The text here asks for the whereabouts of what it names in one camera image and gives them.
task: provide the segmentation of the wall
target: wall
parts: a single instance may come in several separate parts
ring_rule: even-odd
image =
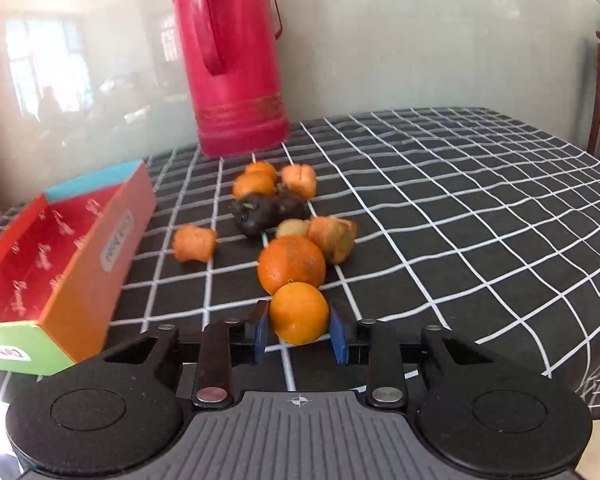
[[[283,93],[293,120],[391,107],[485,106],[586,143],[597,0],[278,1]],[[0,0],[1,203],[195,139],[182,64],[164,61],[155,29],[170,5]],[[106,113],[86,110],[52,136],[24,127],[4,49],[4,19],[14,12],[79,20],[93,87],[122,79],[133,97],[127,92],[115,106],[107,102]],[[122,115],[135,112],[127,124]]]

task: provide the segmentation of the metal screw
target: metal screw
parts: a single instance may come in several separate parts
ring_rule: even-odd
[[[228,393],[224,388],[218,388],[216,386],[210,386],[208,388],[202,388],[196,393],[196,397],[201,402],[222,402],[227,398]]]
[[[402,392],[392,386],[382,386],[373,390],[371,396],[378,402],[397,402],[402,398]]]

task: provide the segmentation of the open box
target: open box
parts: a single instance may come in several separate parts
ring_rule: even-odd
[[[0,369],[51,375],[102,350],[155,193],[142,161],[47,189],[0,234]]]

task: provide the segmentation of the black tablecloth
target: black tablecloth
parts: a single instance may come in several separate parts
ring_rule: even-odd
[[[150,156],[158,208],[108,346],[166,321],[187,331],[243,317],[267,297],[255,267],[270,235],[247,240],[229,211],[232,182],[252,160],[311,164],[312,211],[358,224],[354,252],[321,287],[330,303],[390,320],[405,340],[446,326],[563,382],[600,418],[600,161],[484,108],[297,123],[281,148],[255,156],[212,160],[195,146]],[[218,231],[209,264],[173,257],[171,235],[186,223]],[[265,363],[235,375],[237,388],[281,390],[365,379],[336,365],[328,340],[294,348],[273,334]],[[0,372],[0,393],[8,402],[35,380]]]

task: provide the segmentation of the jug handle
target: jug handle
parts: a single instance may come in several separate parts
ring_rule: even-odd
[[[276,39],[279,39],[282,36],[282,18],[280,17],[280,9],[278,8],[278,0],[273,0],[276,4],[276,13],[278,14],[278,23],[280,24],[280,28],[276,32]]]
[[[206,69],[211,75],[224,73],[224,64],[218,54],[218,43],[211,18],[210,0],[191,0],[199,12],[193,12],[193,25]]]

